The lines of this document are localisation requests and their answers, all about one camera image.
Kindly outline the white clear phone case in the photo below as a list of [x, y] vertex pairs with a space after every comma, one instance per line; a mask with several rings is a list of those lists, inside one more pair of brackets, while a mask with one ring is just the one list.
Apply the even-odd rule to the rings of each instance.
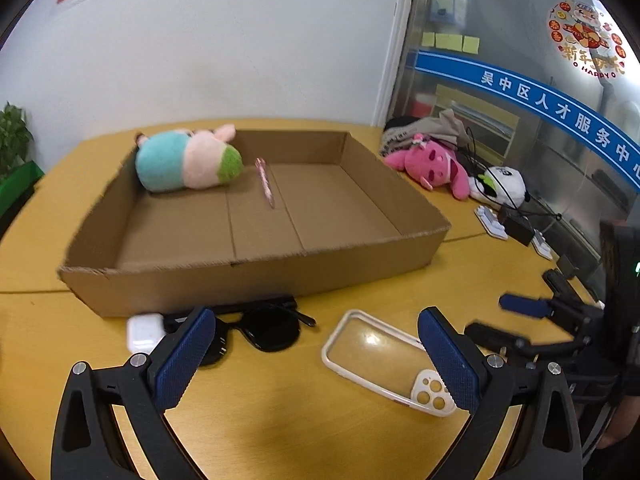
[[343, 378], [435, 417], [457, 411], [421, 341], [361, 310], [349, 310], [321, 350], [323, 364]]

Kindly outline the black sunglasses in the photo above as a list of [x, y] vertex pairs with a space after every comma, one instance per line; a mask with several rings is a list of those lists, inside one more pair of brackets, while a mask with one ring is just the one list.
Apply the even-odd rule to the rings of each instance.
[[205, 306], [205, 309], [215, 315], [216, 326], [200, 367], [216, 365], [226, 356], [232, 330], [240, 332], [255, 349], [273, 353], [291, 348], [298, 341], [300, 326], [317, 327], [314, 318], [298, 310], [292, 296]]

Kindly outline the pink transparent pen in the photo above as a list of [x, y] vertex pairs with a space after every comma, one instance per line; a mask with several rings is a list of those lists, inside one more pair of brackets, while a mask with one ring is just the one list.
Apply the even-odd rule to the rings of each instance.
[[258, 159], [255, 160], [255, 167], [258, 172], [260, 183], [262, 184], [262, 192], [264, 193], [269, 207], [273, 209], [276, 206], [276, 203], [274, 202], [274, 196], [268, 177], [266, 162], [262, 158], [258, 157]]

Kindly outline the pig plush toy green snout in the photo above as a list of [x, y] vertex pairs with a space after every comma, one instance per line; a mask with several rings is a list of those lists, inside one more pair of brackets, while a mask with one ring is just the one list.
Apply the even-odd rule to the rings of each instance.
[[235, 125], [215, 130], [170, 130], [136, 136], [136, 173], [150, 193], [206, 190], [231, 182], [244, 164], [240, 152], [231, 145]]

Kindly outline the black power adapter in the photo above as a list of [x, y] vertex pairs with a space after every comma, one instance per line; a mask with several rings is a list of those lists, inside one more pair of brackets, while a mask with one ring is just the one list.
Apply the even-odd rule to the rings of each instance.
[[520, 212], [502, 207], [498, 211], [498, 221], [508, 237], [514, 238], [524, 246], [528, 246], [534, 238], [534, 228], [530, 221]]

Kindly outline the white earbuds case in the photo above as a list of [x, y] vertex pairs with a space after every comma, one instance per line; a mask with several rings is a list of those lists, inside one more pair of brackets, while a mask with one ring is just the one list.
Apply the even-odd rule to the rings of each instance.
[[131, 354], [151, 354], [166, 335], [163, 315], [134, 315], [126, 323], [126, 344]]

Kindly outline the white panda plush toy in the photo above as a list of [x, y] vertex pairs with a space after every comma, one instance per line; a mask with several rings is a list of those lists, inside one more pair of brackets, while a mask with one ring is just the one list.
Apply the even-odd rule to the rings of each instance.
[[527, 196], [526, 185], [518, 170], [492, 166], [478, 176], [469, 177], [470, 195], [491, 207], [520, 208]]

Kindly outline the pink plush toy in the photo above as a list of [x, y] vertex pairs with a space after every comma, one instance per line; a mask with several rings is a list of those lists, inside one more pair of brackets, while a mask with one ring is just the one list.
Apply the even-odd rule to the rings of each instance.
[[456, 200], [466, 200], [471, 194], [468, 173], [456, 154], [421, 133], [413, 136], [406, 150], [384, 156], [383, 162], [393, 170], [408, 174], [427, 191], [447, 185]]

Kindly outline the brown cardboard box tray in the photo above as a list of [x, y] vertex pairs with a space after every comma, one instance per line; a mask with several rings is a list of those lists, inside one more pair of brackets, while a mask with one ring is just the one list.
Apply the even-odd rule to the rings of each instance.
[[126, 158], [70, 242], [61, 280], [104, 318], [172, 313], [407, 273], [427, 266], [449, 231], [346, 131], [242, 130], [234, 144], [244, 169], [206, 191], [152, 194]]

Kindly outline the grey printed cloth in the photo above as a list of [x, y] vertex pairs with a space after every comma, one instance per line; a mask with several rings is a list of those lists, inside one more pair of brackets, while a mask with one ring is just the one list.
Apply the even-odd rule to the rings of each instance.
[[446, 108], [437, 117], [400, 116], [390, 119], [383, 129], [378, 152], [381, 156], [386, 156], [399, 150], [408, 150], [416, 134], [427, 141], [443, 143], [453, 150], [470, 143], [463, 122], [453, 110]]

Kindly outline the green potted plant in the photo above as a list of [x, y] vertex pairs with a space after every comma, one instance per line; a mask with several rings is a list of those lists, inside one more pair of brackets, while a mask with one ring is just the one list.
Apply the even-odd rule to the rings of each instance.
[[9, 102], [0, 116], [0, 177], [6, 180], [11, 172], [29, 158], [32, 133], [26, 124], [26, 113]]

